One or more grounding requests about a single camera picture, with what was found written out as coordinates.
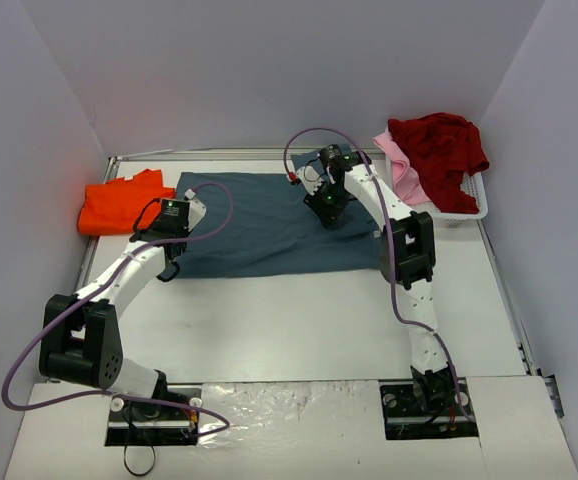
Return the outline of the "orange t shirt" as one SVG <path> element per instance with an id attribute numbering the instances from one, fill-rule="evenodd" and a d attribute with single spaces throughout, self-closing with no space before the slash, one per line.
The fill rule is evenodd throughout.
<path id="1" fill-rule="evenodd" d="M 161 170 L 145 169 L 131 178 L 87 185 L 78 232 L 86 236 L 130 234 L 135 220 L 150 201 L 175 196 L 175 188 L 164 185 Z"/>

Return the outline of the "blue-grey t shirt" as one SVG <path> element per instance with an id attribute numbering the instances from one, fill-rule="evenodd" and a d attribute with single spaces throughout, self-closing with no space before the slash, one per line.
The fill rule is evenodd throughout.
<path id="1" fill-rule="evenodd" d="M 282 174 L 183 172 L 176 193 L 199 186 L 207 213 L 179 259 L 180 279 L 267 277 L 379 267 L 376 223 L 357 201 L 348 203 L 331 228 L 304 204 L 305 190 Z"/>

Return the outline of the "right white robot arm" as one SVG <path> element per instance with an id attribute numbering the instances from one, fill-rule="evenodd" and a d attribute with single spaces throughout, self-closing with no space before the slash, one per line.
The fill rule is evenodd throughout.
<path id="1" fill-rule="evenodd" d="M 452 364 L 438 339 L 433 220 L 406 205 L 361 153 L 329 145 L 316 153 L 315 160 L 322 175 L 308 162 L 297 176 L 307 191 L 304 203 L 323 226 L 333 226 L 354 199 L 379 228 L 379 269 L 392 287 L 396 317 L 410 341 L 412 398 L 419 410 L 434 413 L 455 393 L 455 385 Z"/>

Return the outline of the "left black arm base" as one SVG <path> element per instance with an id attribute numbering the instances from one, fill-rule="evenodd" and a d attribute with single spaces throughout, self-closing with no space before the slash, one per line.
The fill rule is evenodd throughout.
<path id="1" fill-rule="evenodd" d="M 134 402 L 114 397 L 110 404 L 104 445 L 195 446 L 199 412 L 177 407 Z"/>

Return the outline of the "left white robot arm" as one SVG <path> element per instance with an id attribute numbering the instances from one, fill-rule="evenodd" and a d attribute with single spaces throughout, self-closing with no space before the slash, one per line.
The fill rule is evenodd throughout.
<path id="1" fill-rule="evenodd" d="M 45 307 L 44 324 L 59 318 L 40 341 L 39 371 L 65 382 L 134 397 L 134 406 L 148 418 L 164 415 L 170 406 L 166 375 L 125 357 L 119 319 L 153 279 L 164 281 L 185 239 L 206 214 L 206 206 L 189 195 L 164 199 L 148 227 L 136 226 L 120 256 L 94 281 L 76 293 L 56 294 Z"/>

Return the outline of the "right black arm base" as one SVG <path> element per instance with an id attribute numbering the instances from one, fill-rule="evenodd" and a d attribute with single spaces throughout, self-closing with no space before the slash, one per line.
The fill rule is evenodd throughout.
<path id="1" fill-rule="evenodd" d="M 430 410 L 425 410 L 414 396 L 411 381 L 381 382 L 379 384 L 382 403 L 384 434 L 387 441 L 448 440 L 478 438 L 479 431 L 467 382 L 459 380 L 460 396 L 451 393 Z"/>

